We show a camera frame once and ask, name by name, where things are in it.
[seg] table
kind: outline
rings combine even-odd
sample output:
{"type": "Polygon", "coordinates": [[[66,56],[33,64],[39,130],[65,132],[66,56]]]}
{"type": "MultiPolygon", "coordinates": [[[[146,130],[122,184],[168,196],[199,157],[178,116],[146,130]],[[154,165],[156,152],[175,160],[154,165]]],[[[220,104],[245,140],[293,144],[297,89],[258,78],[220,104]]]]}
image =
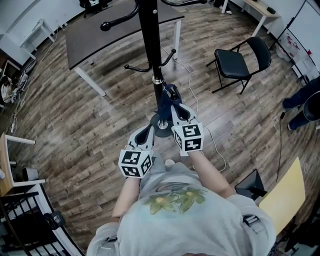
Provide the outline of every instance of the table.
{"type": "Polygon", "coordinates": [[[259,207],[268,214],[278,235],[291,221],[306,199],[304,177],[297,157],[259,207]]]}
{"type": "MultiPolygon", "coordinates": [[[[79,65],[111,44],[141,31],[139,15],[112,27],[110,31],[100,30],[102,22],[128,15],[134,5],[134,1],[117,4],[90,18],[76,22],[66,30],[65,41],[69,69],[74,70],[101,96],[105,96],[106,92],[79,65]]],[[[172,7],[158,1],[159,24],[175,22],[173,36],[173,47],[176,49],[173,56],[175,59],[178,58],[181,20],[184,17],[172,7]]]]}
{"type": "Polygon", "coordinates": [[[6,135],[4,133],[1,135],[1,137],[0,137],[0,167],[1,167],[1,170],[5,174],[5,177],[3,179],[0,178],[0,197],[5,196],[12,189],[17,188],[17,187],[25,187],[25,188],[29,189],[30,186],[34,186],[36,184],[46,182],[44,179],[14,182],[10,165],[15,165],[16,162],[14,162],[14,161],[10,162],[10,160],[9,160],[8,141],[19,142],[19,143],[30,144],[30,145],[34,145],[36,143],[34,140],[13,137],[10,135],[6,135]]]}
{"type": "MultiPolygon", "coordinates": [[[[37,24],[34,26],[34,28],[29,31],[28,34],[23,36],[23,40],[20,42],[19,47],[21,49],[23,49],[32,59],[36,59],[36,57],[25,47],[25,44],[27,43],[27,41],[33,36],[34,33],[36,33],[38,30],[42,30],[46,36],[48,38],[50,38],[50,40],[52,42],[54,42],[55,40],[53,39],[53,37],[51,36],[51,34],[55,34],[55,32],[53,32],[50,27],[47,25],[46,21],[42,18],[40,19],[37,24]]],[[[37,50],[37,47],[35,47],[32,43],[31,45],[33,46],[33,50],[37,50]]]]}
{"type": "Polygon", "coordinates": [[[280,16],[279,14],[277,14],[277,13],[272,14],[272,13],[268,12],[268,11],[267,11],[268,6],[267,6],[263,1],[261,1],[261,0],[259,0],[259,1],[257,1],[257,2],[255,2],[255,1],[253,1],[253,0],[243,0],[243,1],[244,1],[244,5],[243,5],[242,10],[241,10],[242,12],[245,11],[246,5],[249,5],[250,7],[254,8],[254,9],[257,10],[259,13],[262,14],[262,18],[261,18],[258,26],[256,26],[256,29],[255,29],[255,31],[253,32],[252,37],[255,37],[255,36],[257,35],[258,31],[260,30],[260,28],[261,28],[262,25],[264,24],[266,18],[273,18],[274,21],[273,21],[273,23],[271,24],[271,26],[269,27],[269,29],[268,29],[268,31],[267,31],[267,34],[269,34],[269,33],[270,33],[270,29],[273,27],[276,19],[277,19],[277,18],[280,18],[281,16],[280,16]]]}

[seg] blue jeans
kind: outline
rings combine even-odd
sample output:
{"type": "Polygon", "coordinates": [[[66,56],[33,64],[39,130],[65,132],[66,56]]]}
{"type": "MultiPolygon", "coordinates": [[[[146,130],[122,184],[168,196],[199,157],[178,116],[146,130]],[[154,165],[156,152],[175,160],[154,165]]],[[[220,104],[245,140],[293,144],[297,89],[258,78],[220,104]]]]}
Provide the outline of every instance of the blue jeans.
{"type": "MultiPolygon", "coordinates": [[[[289,110],[302,105],[311,95],[318,91],[320,91],[320,76],[311,80],[292,97],[285,98],[282,102],[282,106],[289,110]]],[[[289,122],[289,127],[291,130],[296,130],[298,127],[304,126],[309,122],[310,121],[305,117],[304,112],[301,111],[289,122]]]]}

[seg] white table leg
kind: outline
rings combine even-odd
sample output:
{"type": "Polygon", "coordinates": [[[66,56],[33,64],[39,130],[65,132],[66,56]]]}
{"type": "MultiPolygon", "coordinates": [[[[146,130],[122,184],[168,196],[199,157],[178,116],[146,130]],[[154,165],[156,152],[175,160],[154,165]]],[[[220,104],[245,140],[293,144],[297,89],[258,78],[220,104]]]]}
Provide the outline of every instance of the white table leg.
{"type": "Polygon", "coordinates": [[[21,46],[21,49],[23,49],[25,51],[25,53],[28,54],[32,59],[34,59],[34,60],[36,59],[36,57],[30,51],[28,51],[26,48],[21,46]]]}
{"type": "Polygon", "coordinates": [[[243,2],[243,7],[242,7],[242,9],[241,9],[241,12],[242,12],[242,13],[245,11],[246,6],[247,6],[246,2],[243,2]]]}
{"type": "Polygon", "coordinates": [[[47,36],[48,38],[50,38],[50,40],[54,43],[55,40],[54,40],[53,37],[50,35],[50,32],[49,32],[47,29],[45,29],[45,27],[44,27],[43,25],[41,25],[40,27],[41,27],[42,31],[46,34],[46,36],[47,36]]]}
{"type": "Polygon", "coordinates": [[[102,97],[106,96],[106,92],[101,89],[99,85],[96,84],[96,82],[85,72],[83,71],[79,66],[77,66],[74,69],[77,74],[83,78],[93,89],[95,89],[102,97]]]}
{"type": "Polygon", "coordinates": [[[266,32],[267,34],[269,34],[269,33],[270,33],[270,30],[274,27],[274,25],[275,25],[275,23],[276,23],[276,20],[277,20],[277,19],[275,18],[274,21],[272,22],[272,24],[270,25],[268,31],[266,32]]]}
{"type": "Polygon", "coordinates": [[[261,26],[264,24],[265,20],[266,20],[267,16],[262,16],[258,26],[256,26],[255,31],[253,32],[251,37],[255,37],[258,34],[258,31],[260,30],[261,26]]]}
{"type": "Polygon", "coordinates": [[[30,145],[36,144],[36,142],[34,140],[26,139],[26,138],[13,137],[11,135],[5,135],[5,138],[8,141],[12,141],[12,142],[19,142],[19,143],[30,144],[30,145]]]}
{"type": "Polygon", "coordinates": [[[176,50],[176,53],[173,55],[173,58],[175,60],[178,59],[180,30],[181,30],[181,19],[177,20],[176,23],[174,24],[173,48],[176,50]]]}
{"type": "Polygon", "coordinates": [[[222,11],[221,11],[222,14],[226,12],[227,4],[228,4],[228,0],[224,0],[222,11]]]}

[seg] wooden floor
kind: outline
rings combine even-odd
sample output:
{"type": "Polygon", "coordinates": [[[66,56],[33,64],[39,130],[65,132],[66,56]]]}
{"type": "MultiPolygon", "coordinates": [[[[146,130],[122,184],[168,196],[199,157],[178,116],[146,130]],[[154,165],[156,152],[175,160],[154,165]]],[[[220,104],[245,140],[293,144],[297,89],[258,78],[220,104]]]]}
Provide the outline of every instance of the wooden floor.
{"type": "MultiPolygon", "coordinates": [[[[230,49],[249,38],[257,25],[239,9],[231,8],[232,15],[221,14],[210,3],[178,8],[185,15],[178,60],[191,71],[191,87],[199,100],[199,120],[211,130],[227,162],[223,175],[235,185],[257,168],[266,190],[270,190],[275,186],[279,161],[281,102],[301,84],[291,65],[273,51],[270,67],[255,75],[242,95],[241,84],[211,94],[220,86],[215,66],[206,67],[214,58],[215,49],[230,49]]],[[[161,45],[167,51],[173,46],[173,28],[172,23],[160,26],[161,45]]],[[[272,43],[263,29],[258,35],[267,45],[272,43]]],[[[48,40],[36,52],[38,61],[50,45],[48,40]]],[[[249,47],[241,52],[250,71],[257,69],[249,47]]],[[[65,227],[84,252],[96,229],[109,221],[124,183],[117,166],[120,150],[133,131],[149,123],[156,110],[151,72],[126,70],[125,64],[147,66],[141,33],[108,47],[94,59],[94,65],[81,66],[106,91],[107,96],[101,97],[68,69],[65,34],[59,31],[17,116],[15,135],[35,140],[36,144],[10,145],[11,159],[21,167],[36,167],[40,178],[46,179],[44,187],[53,207],[62,212],[65,227]]],[[[163,74],[168,83],[178,87],[184,104],[195,109],[196,100],[188,89],[188,72],[171,60],[163,74]]],[[[9,134],[15,107],[6,106],[1,111],[1,132],[9,134]]],[[[285,174],[296,157],[302,167],[306,165],[306,201],[298,213],[302,221],[319,193],[320,161],[314,153],[320,151],[320,139],[315,123],[297,131],[287,130],[288,121],[296,113],[297,109],[291,110],[282,121],[279,176],[285,174]]],[[[171,138],[156,138],[154,150],[164,159],[190,165],[179,157],[171,138]]],[[[203,152],[218,169],[223,167],[207,131],[203,152]]]]}

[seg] yellow board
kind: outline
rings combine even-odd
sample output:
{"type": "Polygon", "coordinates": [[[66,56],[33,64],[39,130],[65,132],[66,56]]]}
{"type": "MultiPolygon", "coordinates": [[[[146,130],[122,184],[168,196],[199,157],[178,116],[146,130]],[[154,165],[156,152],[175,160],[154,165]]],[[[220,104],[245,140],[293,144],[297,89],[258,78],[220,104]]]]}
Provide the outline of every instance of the yellow board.
{"type": "Polygon", "coordinates": [[[278,235],[296,215],[305,199],[304,178],[297,157],[274,189],[264,196],[259,207],[271,217],[278,235]]]}

